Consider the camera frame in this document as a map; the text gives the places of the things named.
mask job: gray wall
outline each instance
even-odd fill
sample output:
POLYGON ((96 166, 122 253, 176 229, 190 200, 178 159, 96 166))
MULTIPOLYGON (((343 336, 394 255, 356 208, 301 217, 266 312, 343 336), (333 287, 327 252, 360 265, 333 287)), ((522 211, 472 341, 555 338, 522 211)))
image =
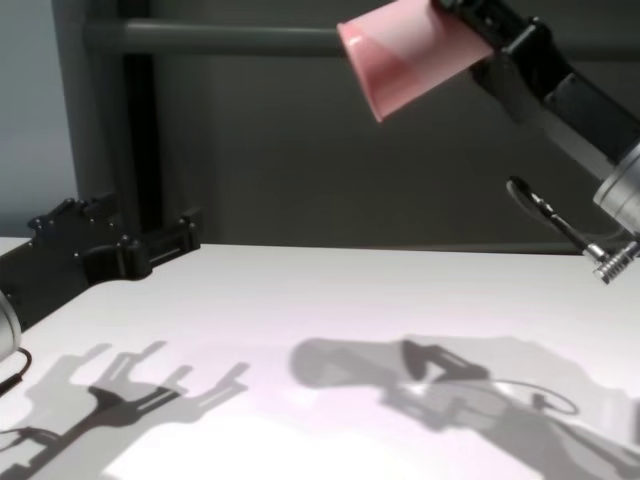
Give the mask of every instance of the gray wall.
POLYGON ((50 2, 0 2, 0 235, 76 196, 50 2))
MULTIPOLYGON (((335 25, 376 0, 157 0, 156 15, 228 25, 335 25)), ((563 41, 640 39, 635 1, 513 1, 563 41)), ((206 206, 224 243, 414 247, 555 242, 508 200, 520 174, 584 228, 610 230, 596 184, 513 125, 461 75, 375 124, 341 59, 158 61, 171 215, 206 206)), ((578 67, 640 115, 640 64, 578 67)))

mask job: white tabletop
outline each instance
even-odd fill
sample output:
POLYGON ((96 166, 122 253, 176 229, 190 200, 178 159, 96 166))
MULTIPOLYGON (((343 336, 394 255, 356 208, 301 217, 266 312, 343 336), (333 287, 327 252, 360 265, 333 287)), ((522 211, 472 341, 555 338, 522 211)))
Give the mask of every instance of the white tabletop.
POLYGON ((0 479, 639 478, 637 267, 205 246, 25 334, 0 479), (463 368, 411 379, 407 338, 463 368))

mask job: pink plastic cup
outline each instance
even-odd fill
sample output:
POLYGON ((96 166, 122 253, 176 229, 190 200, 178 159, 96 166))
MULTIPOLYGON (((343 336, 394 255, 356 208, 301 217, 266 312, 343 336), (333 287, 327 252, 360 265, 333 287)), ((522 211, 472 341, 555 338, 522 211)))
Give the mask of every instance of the pink plastic cup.
POLYGON ((338 32, 379 122, 492 53, 431 0, 396 0, 339 24, 338 32))

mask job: metal pole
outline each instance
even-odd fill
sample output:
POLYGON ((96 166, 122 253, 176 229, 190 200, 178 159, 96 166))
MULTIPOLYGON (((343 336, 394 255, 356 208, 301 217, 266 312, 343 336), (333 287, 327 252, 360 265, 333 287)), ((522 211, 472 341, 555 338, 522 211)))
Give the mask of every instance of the metal pole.
MULTIPOLYGON (((96 52, 154 55, 342 57, 334 28, 223 27, 169 20, 89 23, 85 43, 96 52)), ((624 36, 558 36, 573 61, 640 62, 640 30, 624 36)))
POLYGON ((85 44, 110 53, 341 57, 334 29, 223 27, 194 23, 129 20, 90 23, 85 44))

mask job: cable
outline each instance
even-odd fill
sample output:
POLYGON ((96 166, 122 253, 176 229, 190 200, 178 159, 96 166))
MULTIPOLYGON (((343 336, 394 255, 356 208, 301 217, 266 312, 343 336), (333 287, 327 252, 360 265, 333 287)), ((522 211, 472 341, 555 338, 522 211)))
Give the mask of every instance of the cable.
POLYGON ((24 357, 26 358, 25 364, 20 372, 10 376, 4 382, 0 383, 0 397, 5 395, 7 392, 15 388, 20 382, 22 382, 22 377, 27 373, 27 371, 29 371, 29 369, 31 368, 31 364, 33 363, 33 355, 31 355, 31 353, 27 349, 19 348, 17 352, 24 355, 24 357))

